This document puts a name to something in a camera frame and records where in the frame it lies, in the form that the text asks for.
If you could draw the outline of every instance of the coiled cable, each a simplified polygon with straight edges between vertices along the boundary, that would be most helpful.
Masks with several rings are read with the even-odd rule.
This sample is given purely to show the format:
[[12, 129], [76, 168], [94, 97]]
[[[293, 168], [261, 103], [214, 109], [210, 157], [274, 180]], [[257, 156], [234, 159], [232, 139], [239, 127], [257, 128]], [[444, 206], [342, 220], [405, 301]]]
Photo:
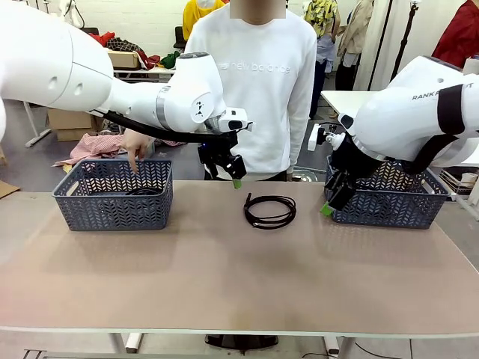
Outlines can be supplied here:
[[[254, 205], [263, 202], [278, 202], [285, 205], [289, 211], [283, 215], [273, 215], [269, 217], [257, 217], [250, 212], [250, 208]], [[296, 202], [293, 198], [285, 196], [261, 196], [251, 199], [251, 193], [246, 198], [245, 206], [243, 207], [246, 220], [254, 228], [260, 230], [277, 230], [291, 223], [296, 217]]]
[[126, 193], [126, 196], [156, 196], [161, 193], [162, 190], [159, 188], [144, 187], [132, 189]]

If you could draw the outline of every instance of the hanging clothes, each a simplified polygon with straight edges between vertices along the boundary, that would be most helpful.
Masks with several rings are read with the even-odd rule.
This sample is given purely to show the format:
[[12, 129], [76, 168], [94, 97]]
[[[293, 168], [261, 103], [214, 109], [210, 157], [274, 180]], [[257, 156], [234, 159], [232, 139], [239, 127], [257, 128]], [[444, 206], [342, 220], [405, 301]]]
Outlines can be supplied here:
[[326, 33], [327, 25], [335, 20], [337, 11], [338, 3], [335, 0], [313, 0], [306, 11], [305, 20], [313, 26], [319, 38]]
[[359, 0], [339, 43], [338, 56], [343, 56], [346, 52], [357, 55], [362, 53], [367, 28], [373, 16], [373, 3], [374, 0]]
[[352, 91], [357, 65], [366, 41], [367, 28], [373, 16], [374, 0], [359, 0], [348, 19], [339, 44], [341, 62], [336, 72], [336, 90]]
[[316, 31], [317, 51], [314, 72], [314, 88], [311, 98], [310, 119], [314, 119], [323, 91], [326, 73], [330, 73], [336, 59], [335, 34], [336, 25], [341, 23], [338, 3], [335, 0], [316, 0], [309, 4], [305, 19]]
[[213, 6], [208, 8], [200, 7], [197, 0], [190, 0], [183, 12], [183, 37], [185, 40], [189, 39], [189, 35], [193, 31], [193, 25], [199, 19], [223, 6], [225, 6], [225, 3], [222, 0], [215, 0]]
[[457, 11], [439, 40], [433, 57], [464, 68], [466, 59], [479, 53], [479, 8], [468, 0]]

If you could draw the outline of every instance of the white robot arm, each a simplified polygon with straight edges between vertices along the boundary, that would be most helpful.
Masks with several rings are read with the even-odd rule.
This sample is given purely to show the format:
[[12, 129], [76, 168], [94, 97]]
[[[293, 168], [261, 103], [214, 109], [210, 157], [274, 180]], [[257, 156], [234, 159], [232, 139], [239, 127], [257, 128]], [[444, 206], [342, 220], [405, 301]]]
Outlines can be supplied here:
[[342, 114], [340, 122], [346, 130], [341, 135], [316, 128], [317, 143], [333, 146], [337, 198], [330, 206], [336, 209], [347, 203], [356, 179], [370, 176], [384, 161], [399, 160], [405, 172], [419, 174], [431, 164], [466, 160], [479, 144], [479, 77], [416, 58], [356, 118]]
[[0, 0], [0, 34], [4, 47], [0, 54], [0, 140], [6, 123], [1, 99], [17, 99], [87, 111], [165, 140], [208, 143], [200, 147], [200, 157], [213, 176], [216, 165], [234, 179], [245, 175], [241, 156], [232, 156], [230, 149], [237, 144], [237, 132], [252, 130], [253, 124], [243, 109], [225, 105], [222, 82], [210, 55], [179, 57], [176, 74], [168, 84], [127, 84], [113, 76], [108, 53], [97, 41], [17, 1]]

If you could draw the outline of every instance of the chair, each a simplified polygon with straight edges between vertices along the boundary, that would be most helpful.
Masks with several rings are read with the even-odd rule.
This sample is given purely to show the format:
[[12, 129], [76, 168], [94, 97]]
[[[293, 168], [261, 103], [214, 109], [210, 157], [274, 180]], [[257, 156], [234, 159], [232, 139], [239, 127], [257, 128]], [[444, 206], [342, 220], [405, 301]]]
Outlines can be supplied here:
[[173, 47], [175, 49], [184, 50], [186, 47], [186, 40], [183, 37], [183, 28], [181, 26], [177, 26], [176, 28], [174, 28], [174, 35], [176, 37], [177, 42], [174, 43]]

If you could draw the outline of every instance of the gray basket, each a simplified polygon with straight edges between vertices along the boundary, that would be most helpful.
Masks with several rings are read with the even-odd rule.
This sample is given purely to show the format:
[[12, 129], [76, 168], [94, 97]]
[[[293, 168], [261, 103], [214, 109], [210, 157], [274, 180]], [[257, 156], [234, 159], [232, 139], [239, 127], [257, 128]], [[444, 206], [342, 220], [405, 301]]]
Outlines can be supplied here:
[[[334, 169], [326, 170], [326, 182]], [[434, 190], [429, 193], [425, 183]], [[405, 174], [399, 162], [385, 162], [376, 173], [356, 182], [358, 190], [341, 210], [335, 210], [332, 219], [344, 224], [363, 224], [379, 227], [428, 229], [448, 197], [448, 191], [428, 169], [422, 174]], [[326, 198], [332, 192], [325, 189]]]
[[[71, 230], [161, 230], [173, 200], [171, 161], [137, 162], [134, 174], [127, 160], [79, 162], [53, 191]], [[129, 196], [137, 188], [159, 188], [153, 196]]]

